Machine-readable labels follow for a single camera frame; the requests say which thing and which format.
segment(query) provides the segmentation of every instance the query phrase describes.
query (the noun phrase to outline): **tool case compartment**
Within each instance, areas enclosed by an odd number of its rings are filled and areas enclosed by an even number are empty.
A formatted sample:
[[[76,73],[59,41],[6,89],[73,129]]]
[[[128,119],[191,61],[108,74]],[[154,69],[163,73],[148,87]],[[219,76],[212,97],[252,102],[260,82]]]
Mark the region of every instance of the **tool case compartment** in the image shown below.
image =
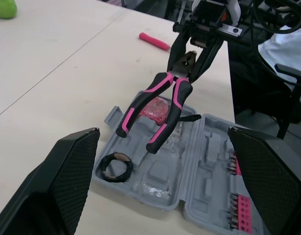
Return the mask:
[[[196,111],[184,105],[181,116],[193,114]],[[230,228],[230,196],[249,197],[242,176],[228,171],[234,149],[227,132],[236,124],[208,114],[195,122],[179,122],[153,155],[146,151],[146,144],[159,129],[155,121],[139,117],[123,139],[115,134],[122,117],[122,111],[114,107],[105,120],[114,132],[96,158],[93,180],[160,210],[172,210],[183,200],[185,219],[216,234],[249,234]],[[102,179],[100,161],[114,152],[124,153],[133,163],[132,175],[124,183]],[[112,161],[107,171],[120,175],[125,168],[124,163]],[[253,235],[269,235],[253,202],[251,220]]]

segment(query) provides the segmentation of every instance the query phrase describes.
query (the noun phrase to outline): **white table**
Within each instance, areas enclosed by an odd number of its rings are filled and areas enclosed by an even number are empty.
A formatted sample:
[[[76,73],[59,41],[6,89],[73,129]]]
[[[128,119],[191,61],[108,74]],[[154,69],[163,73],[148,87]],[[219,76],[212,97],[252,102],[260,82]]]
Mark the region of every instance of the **white table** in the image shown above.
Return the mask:
[[[169,44],[177,37],[172,22],[96,0],[18,7],[17,18],[0,21],[0,212],[58,139],[97,126],[99,152],[111,136],[103,122],[110,110],[125,111],[166,70],[169,54],[140,41],[140,32]],[[226,43],[193,87],[188,105],[234,121]],[[76,234],[211,234],[180,210],[159,211],[92,182]]]

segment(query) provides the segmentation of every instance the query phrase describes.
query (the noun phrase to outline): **pink handle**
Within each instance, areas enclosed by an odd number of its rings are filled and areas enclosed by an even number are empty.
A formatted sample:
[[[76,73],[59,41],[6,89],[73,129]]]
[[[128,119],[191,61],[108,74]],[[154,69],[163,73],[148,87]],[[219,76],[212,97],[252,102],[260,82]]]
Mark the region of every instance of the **pink handle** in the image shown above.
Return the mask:
[[[145,34],[145,33],[140,33],[139,34],[139,38],[151,43],[152,45],[161,48],[162,50],[170,50],[170,45],[167,43],[164,43],[163,41],[160,41],[156,38],[150,37],[149,35]]]

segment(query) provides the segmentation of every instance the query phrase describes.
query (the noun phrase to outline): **plier jaw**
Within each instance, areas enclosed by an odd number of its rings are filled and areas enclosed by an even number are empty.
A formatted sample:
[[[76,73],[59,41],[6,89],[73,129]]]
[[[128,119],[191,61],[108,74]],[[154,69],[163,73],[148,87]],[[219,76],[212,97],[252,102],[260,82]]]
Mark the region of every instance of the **plier jaw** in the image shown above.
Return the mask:
[[[190,75],[195,67],[196,55],[197,52],[189,51],[173,64],[170,72],[176,77],[190,78]]]
[[[116,134],[122,138],[127,137],[142,109],[151,100],[167,90],[175,81],[168,116],[164,124],[146,145],[148,152],[156,154],[176,127],[182,113],[185,100],[193,90],[188,77],[194,68],[195,61],[196,53],[190,51],[173,65],[171,71],[158,73],[150,86],[133,100],[116,129]]]

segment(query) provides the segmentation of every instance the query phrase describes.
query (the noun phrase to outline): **pink and black pliers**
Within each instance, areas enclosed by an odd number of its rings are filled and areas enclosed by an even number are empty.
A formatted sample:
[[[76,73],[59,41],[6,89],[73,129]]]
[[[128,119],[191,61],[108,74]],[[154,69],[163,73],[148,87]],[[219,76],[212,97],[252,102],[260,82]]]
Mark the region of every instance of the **pink and black pliers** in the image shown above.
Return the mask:
[[[168,116],[164,124],[146,145],[149,153],[156,154],[176,127],[184,102],[193,90],[188,78],[194,68],[195,62],[196,52],[190,51],[173,65],[171,71],[158,73],[150,86],[133,100],[116,129],[116,134],[122,138],[127,137],[139,113],[146,104],[167,90],[175,81]]]

